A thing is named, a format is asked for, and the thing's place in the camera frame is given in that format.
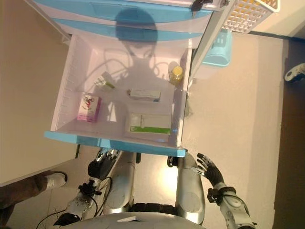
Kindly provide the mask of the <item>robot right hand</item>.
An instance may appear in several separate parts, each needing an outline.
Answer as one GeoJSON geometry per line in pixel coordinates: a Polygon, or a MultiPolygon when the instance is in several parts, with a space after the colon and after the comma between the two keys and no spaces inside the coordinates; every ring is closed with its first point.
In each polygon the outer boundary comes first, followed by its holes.
{"type": "Polygon", "coordinates": [[[219,183],[224,184],[224,178],[220,170],[209,157],[204,154],[198,153],[197,162],[199,163],[199,165],[191,167],[191,170],[193,172],[208,179],[213,187],[219,183]]]}

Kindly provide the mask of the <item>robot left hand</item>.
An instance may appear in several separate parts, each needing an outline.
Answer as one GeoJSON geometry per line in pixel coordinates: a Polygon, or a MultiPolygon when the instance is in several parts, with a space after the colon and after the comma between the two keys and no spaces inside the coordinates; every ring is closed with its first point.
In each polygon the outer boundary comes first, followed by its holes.
{"type": "Polygon", "coordinates": [[[119,150],[100,148],[96,158],[88,165],[88,175],[99,180],[107,177],[119,155],[119,150]]]}

